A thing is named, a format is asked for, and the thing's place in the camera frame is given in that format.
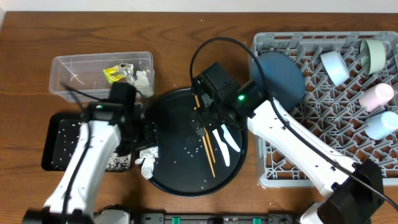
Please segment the wooden chopstick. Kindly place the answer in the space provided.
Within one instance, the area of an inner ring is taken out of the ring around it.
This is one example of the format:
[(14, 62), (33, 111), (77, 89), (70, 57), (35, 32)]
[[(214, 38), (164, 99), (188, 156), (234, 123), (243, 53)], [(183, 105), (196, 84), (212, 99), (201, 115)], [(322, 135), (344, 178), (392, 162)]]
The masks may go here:
[(207, 145), (207, 141), (205, 139), (205, 136), (200, 137), (200, 139), (203, 141), (203, 145), (205, 147), (205, 152), (206, 152), (206, 156), (208, 158), (208, 162), (209, 162), (209, 165), (210, 165), (211, 173), (212, 173), (212, 176), (215, 178), (216, 175), (215, 175), (215, 170), (214, 170), (214, 167), (213, 167), (214, 163), (212, 161), (212, 158), (211, 158), (211, 155), (210, 155), (210, 149), (209, 149), (209, 147)]
[[(197, 106), (195, 107), (195, 110), (197, 110), (197, 109), (200, 108), (200, 102), (199, 102), (198, 96), (197, 96), (196, 94), (194, 94), (194, 97), (195, 97), (195, 102), (196, 102), (196, 104), (197, 104)], [(205, 139), (206, 139), (207, 145), (208, 145), (208, 147), (209, 147), (209, 149), (210, 149), (210, 155), (211, 155), (212, 161), (213, 161), (213, 163), (216, 163), (216, 161), (215, 161), (215, 156), (214, 156), (214, 152), (213, 152), (213, 148), (212, 148), (212, 145), (211, 145), (211, 141), (210, 141), (210, 137), (209, 137), (207, 128), (206, 128), (206, 126), (205, 126), (204, 121), (201, 121), (201, 122), (203, 123), (202, 125), (203, 125), (203, 128), (204, 128), (204, 130), (205, 130)]]

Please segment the silver white napkin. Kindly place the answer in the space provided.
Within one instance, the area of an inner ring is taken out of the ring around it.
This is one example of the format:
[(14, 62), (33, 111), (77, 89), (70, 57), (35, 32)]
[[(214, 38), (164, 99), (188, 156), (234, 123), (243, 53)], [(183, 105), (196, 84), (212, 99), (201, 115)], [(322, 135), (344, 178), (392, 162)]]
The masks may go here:
[(136, 165), (141, 165), (141, 175), (145, 179), (153, 177), (155, 160), (159, 157), (158, 147), (150, 147), (139, 152), (139, 158), (134, 162)]

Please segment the yellow green snack wrapper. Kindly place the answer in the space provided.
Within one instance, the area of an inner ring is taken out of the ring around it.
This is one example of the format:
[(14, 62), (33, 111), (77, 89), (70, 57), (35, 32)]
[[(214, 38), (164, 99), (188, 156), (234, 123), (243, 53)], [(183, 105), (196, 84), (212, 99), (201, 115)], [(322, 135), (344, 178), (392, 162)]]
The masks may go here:
[(130, 63), (120, 63), (119, 65), (105, 68), (103, 73), (109, 84), (113, 84), (123, 78), (125, 78), (130, 84), (135, 81), (134, 66)]

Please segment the dark blue plate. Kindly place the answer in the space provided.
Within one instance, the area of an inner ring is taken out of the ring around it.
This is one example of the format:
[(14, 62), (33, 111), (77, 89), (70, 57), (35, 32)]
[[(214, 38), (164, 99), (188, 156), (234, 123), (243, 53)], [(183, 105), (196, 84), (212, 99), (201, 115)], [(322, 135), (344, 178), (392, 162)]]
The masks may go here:
[(257, 59), (270, 92), (281, 106), (290, 111), (301, 104), (305, 95), (305, 79), (294, 61), (280, 52), (266, 52)]

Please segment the light blue saucer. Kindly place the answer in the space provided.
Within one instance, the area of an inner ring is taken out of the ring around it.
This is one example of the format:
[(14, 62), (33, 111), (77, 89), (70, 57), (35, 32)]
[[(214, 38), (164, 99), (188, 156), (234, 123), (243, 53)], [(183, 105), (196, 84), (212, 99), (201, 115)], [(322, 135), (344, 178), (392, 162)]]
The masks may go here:
[(320, 56), (322, 64), (335, 86), (340, 86), (349, 78), (349, 71), (343, 58), (337, 51), (331, 51)]

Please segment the pink cup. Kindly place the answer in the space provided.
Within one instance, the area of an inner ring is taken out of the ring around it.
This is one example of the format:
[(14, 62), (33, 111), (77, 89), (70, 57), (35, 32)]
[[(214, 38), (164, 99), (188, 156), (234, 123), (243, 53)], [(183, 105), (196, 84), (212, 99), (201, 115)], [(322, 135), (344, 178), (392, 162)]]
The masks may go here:
[(366, 111), (372, 112), (388, 103), (393, 96), (393, 87), (387, 83), (379, 83), (364, 92), (364, 95), (359, 98), (359, 105), (366, 108)]

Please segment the mint green bowl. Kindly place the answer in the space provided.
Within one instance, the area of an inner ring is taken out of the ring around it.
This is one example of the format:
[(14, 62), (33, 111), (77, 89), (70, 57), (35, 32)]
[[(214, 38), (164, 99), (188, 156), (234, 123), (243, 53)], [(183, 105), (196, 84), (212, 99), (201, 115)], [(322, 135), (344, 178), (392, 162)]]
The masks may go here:
[(363, 40), (360, 46), (360, 53), (364, 52), (361, 59), (361, 66), (365, 68), (366, 75), (380, 72), (386, 63), (386, 50), (380, 40)]

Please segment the white small cup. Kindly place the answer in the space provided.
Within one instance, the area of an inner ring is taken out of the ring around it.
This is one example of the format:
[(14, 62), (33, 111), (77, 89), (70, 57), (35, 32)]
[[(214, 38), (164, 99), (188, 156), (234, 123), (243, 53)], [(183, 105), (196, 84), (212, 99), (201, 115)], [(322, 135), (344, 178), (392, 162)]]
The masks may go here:
[(398, 117), (396, 113), (385, 111), (368, 118), (365, 121), (368, 127), (364, 131), (370, 138), (382, 140), (397, 130), (397, 122)]

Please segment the white tissue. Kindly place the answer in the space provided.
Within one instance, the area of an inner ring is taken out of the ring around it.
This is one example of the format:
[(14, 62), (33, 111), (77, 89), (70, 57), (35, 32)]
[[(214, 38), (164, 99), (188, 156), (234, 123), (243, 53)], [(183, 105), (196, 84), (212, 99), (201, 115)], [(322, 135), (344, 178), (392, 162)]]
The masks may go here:
[(154, 94), (152, 82), (149, 79), (150, 71), (138, 70), (136, 72), (137, 79), (133, 83), (137, 90), (139, 90), (144, 96), (151, 97)]

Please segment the grey dishwasher rack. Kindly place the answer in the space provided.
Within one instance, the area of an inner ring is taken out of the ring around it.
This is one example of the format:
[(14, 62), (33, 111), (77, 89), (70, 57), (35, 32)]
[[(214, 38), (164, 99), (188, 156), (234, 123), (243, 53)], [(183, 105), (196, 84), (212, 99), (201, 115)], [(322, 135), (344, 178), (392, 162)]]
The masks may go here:
[[(372, 75), (361, 64), (364, 40), (378, 40), (386, 51), (384, 68)], [(382, 140), (365, 133), (368, 118), (397, 111), (397, 98), (370, 112), (359, 104), (364, 92), (380, 83), (397, 86), (396, 32), (260, 32), (254, 36), (251, 50), (256, 55), (285, 54), (298, 66), (305, 94), (289, 113), (326, 144), (326, 153), (355, 162), (372, 160), (381, 168), (384, 185), (397, 185), (397, 133)], [(349, 71), (349, 78), (341, 85), (331, 81), (321, 60), (322, 54), (331, 51), (341, 55)]]

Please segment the light blue plastic knife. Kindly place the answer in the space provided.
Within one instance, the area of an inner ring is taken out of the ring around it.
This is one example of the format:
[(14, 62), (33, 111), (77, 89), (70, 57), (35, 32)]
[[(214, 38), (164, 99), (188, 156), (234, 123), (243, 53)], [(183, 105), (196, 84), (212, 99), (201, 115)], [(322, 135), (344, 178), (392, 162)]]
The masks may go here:
[(241, 152), (240, 147), (237, 145), (236, 141), (232, 137), (231, 133), (229, 132), (228, 128), (226, 127), (225, 124), (221, 125), (221, 128), (223, 130), (223, 137), (226, 140), (226, 142), (236, 151), (236, 152)]

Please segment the white plastic knife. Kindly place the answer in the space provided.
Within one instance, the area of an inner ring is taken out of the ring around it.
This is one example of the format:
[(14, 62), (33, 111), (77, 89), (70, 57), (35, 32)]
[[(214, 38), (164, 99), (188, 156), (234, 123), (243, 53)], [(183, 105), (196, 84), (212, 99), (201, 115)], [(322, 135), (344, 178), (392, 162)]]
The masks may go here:
[(224, 159), (224, 163), (225, 163), (226, 167), (229, 167), (230, 166), (230, 156), (229, 156), (228, 147), (221, 140), (220, 134), (219, 134), (217, 129), (212, 130), (212, 133), (213, 133), (213, 135), (214, 135), (214, 137), (215, 137), (215, 139), (216, 139), (216, 141), (217, 141), (217, 143), (219, 145), (219, 148), (221, 150), (221, 154), (222, 154), (223, 159)]

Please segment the clear plastic bin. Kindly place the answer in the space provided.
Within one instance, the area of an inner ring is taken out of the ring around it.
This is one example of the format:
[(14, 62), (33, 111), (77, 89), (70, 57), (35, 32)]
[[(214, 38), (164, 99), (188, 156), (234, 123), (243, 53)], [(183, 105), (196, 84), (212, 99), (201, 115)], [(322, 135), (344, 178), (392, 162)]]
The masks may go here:
[(107, 98), (111, 84), (105, 78), (103, 70), (120, 63), (133, 64), (135, 81), (138, 70), (150, 71), (149, 79), (154, 90), (153, 56), (150, 52), (143, 51), (55, 57), (50, 72), (49, 92), (73, 103), (74, 100), (70, 92), (62, 86), (66, 84), (90, 96)]

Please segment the black rectangular tray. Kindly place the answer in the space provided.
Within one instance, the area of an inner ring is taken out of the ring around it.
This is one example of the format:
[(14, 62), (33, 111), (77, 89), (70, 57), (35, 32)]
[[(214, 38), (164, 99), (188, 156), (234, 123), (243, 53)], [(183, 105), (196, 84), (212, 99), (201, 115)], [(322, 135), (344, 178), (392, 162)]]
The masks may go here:
[(60, 112), (50, 118), (41, 161), (43, 170), (63, 171), (67, 168), (80, 136), (82, 122), (80, 113), (76, 112)]

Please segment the black mounting rail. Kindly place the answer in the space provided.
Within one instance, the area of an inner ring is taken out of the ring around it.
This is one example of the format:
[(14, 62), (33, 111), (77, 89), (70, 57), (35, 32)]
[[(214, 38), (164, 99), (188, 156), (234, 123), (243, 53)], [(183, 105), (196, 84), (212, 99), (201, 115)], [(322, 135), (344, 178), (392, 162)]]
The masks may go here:
[(188, 215), (143, 213), (131, 221), (133, 224), (294, 224), (289, 214), (267, 215)]

